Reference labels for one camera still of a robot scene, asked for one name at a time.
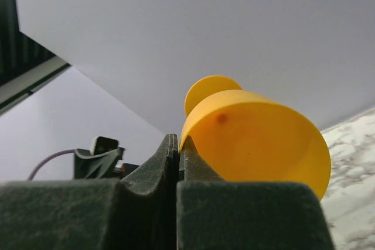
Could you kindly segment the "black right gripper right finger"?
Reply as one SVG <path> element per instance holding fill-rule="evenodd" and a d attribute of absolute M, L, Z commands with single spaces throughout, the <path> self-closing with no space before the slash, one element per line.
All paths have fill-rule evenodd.
<path fill-rule="evenodd" d="M 290 182 L 224 181 L 198 154 L 192 138 L 180 152 L 176 186 L 179 249 L 333 249 L 312 190 Z"/>

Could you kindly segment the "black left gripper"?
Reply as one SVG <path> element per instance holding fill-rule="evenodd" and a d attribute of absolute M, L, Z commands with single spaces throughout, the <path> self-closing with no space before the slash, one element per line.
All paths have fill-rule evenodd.
<path fill-rule="evenodd" d="M 139 165 L 122 161 L 125 148 L 92 155 L 89 150 L 74 151 L 73 179 L 110 179 L 123 177 L 132 173 Z"/>

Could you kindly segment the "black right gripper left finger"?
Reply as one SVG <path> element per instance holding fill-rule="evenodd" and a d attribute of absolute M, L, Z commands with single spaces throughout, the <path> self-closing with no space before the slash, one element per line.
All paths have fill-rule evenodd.
<path fill-rule="evenodd" d="M 2 249 L 176 249 L 178 138 L 121 180 L 1 186 Z"/>

